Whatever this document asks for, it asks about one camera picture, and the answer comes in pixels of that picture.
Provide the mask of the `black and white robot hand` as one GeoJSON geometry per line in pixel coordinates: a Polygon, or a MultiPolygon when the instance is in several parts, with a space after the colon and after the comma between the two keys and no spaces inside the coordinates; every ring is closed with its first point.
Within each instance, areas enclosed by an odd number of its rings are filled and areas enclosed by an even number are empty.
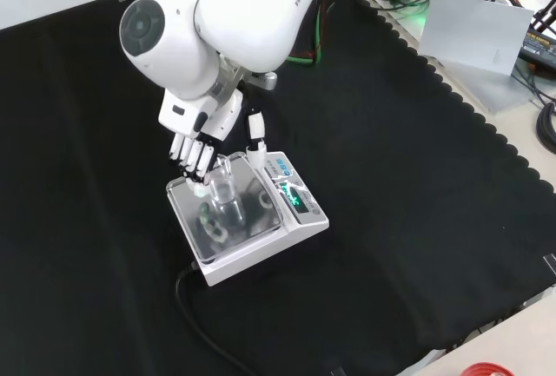
{"type": "Polygon", "coordinates": [[[239,89],[224,102],[211,95],[183,101],[169,90],[164,91],[158,121],[175,134],[169,159],[178,163],[195,196],[209,193],[209,176],[215,166],[217,149],[241,115],[248,135],[248,162],[252,168],[261,169],[267,155],[264,117],[257,107],[248,104],[239,89]]]}

